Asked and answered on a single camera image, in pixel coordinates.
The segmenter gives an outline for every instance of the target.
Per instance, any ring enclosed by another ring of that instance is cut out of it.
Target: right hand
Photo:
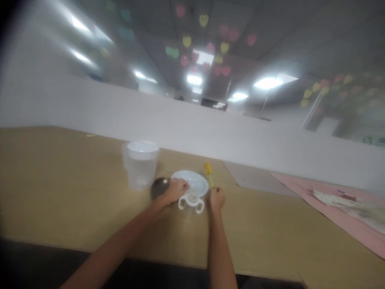
[[[225,193],[220,187],[213,187],[210,193],[210,206],[213,212],[221,210],[225,204]]]

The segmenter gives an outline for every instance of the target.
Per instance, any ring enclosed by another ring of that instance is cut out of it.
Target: left hand
[[[163,194],[163,199],[166,205],[169,205],[175,201],[178,201],[181,196],[183,196],[184,192],[189,189],[188,182],[184,179],[176,179],[172,178],[170,182],[170,186]]]

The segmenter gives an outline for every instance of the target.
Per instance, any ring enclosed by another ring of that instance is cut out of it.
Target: white plate
[[[185,192],[185,195],[187,195],[190,191],[196,191],[198,193],[198,197],[202,197],[209,190],[209,183],[207,180],[196,172],[177,171],[171,177],[185,179],[188,182],[190,188]]]

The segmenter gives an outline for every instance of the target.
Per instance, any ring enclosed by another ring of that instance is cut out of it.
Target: hand
[[[225,204],[225,193],[220,187],[213,187],[210,193],[210,205],[213,212],[220,212]]]
[[[188,182],[184,179],[172,178],[170,186],[163,194],[166,205],[178,201],[189,188]]]

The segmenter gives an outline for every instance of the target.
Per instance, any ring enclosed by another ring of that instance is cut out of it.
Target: yellow brush
[[[211,167],[210,163],[205,163],[205,170],[206,170],[206,175],[209,175],[210,177],[211,187],[214,187],[213,179],[211,178],[211,174],[213,173],[213,168]]]

